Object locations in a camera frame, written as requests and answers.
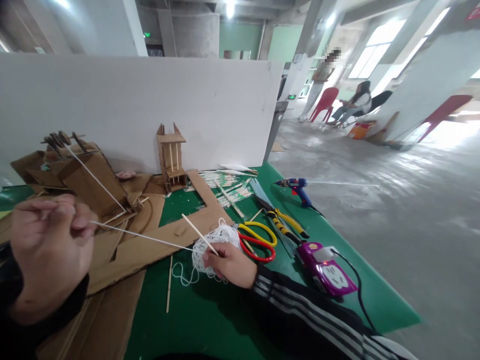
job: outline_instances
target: black cable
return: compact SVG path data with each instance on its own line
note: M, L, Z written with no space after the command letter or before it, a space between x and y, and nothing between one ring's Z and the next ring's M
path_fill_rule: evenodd
M320 211L318 211L316 208L314 208L313 205L310 205L310 207L325 218L325 215L323 215Z
M360 279L359 273L354 268L354 266L350 263L350 261L348 261L341 253L336 252L335 250L332 250L331 252L334 253L334 254L337 254L339 257L341 257L343 260L345 260L345 262L351 267L351 269L355 273L356 278L358 280L358 302L360 303L360 307L361 307L363 313L365 314L365 317L366 317L368 323L370 324L370 327L372 328L373 331L378 333L377 329L375 329L374 324L370 320L370 317L369 317L369 314L367 313L367 310L365 310L364 302L362 300L362 280Z

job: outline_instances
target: yellow scissors handle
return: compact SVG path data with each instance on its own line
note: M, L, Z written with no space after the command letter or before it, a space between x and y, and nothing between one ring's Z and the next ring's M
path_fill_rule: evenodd
M256 227L259 227L263 230L265 230L268 235L270 235L271 237L271 242L268 241L268 240L265 240L263 237L261 237L260 235L258 235L255 231L253 231L252 229L250 229L248 226L256 226ZM245 230L247 233L249 233L250 235L252 235L255 239L258 239L260 240L261 242L264 242L268 245L270 245L271 247L276 247L277 246L277 237L275 236L274 232L272 230L270 230L270 228L268 226L265 226L263 225L262 223L260 222L256 222L256 221L245 221L243 224L239 224L238 227L240 229L243 229Z
M300 226L298 222L296 222L294 219L292 219L290 216L285 215L284 213L280 212L279 209L275 209L275 213L284 219L287 223L291 225L292 228L295 229L297 233L301 235L302 238L308 239L310 236L307 234L307 232Z

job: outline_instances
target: orange bucket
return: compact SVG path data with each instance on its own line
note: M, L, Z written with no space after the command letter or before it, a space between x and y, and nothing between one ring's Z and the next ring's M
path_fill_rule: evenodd
M376 123L377 122L375 120L367 122L357 122L348 133L348 136L352 139L363 139Z

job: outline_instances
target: gray floor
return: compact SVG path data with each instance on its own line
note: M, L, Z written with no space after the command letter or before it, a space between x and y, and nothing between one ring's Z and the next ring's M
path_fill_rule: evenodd
M443 133L450 140L466 136L456 129L463 130L450 126ZM311 184L306 192L423 318L389 338L419 359L478 359L478 129L460 145L439 141L408 152L352 140L347 132L283 120L277 140L285 152L269 160L289 178L380 185Z

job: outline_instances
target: hand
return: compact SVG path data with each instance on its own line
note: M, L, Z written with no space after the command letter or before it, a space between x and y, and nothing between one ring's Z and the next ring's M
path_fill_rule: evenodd
M97 216L88 205L64 194L32 199L12 213L11 248L23 289L10 309L21 325L53 314L87 274L94 248Z
M220 256L208 248L203 254L205 267L212 267L220 279L225 277L238 287L251 289L257 276L257 264L229 242L213 242L211 245Z

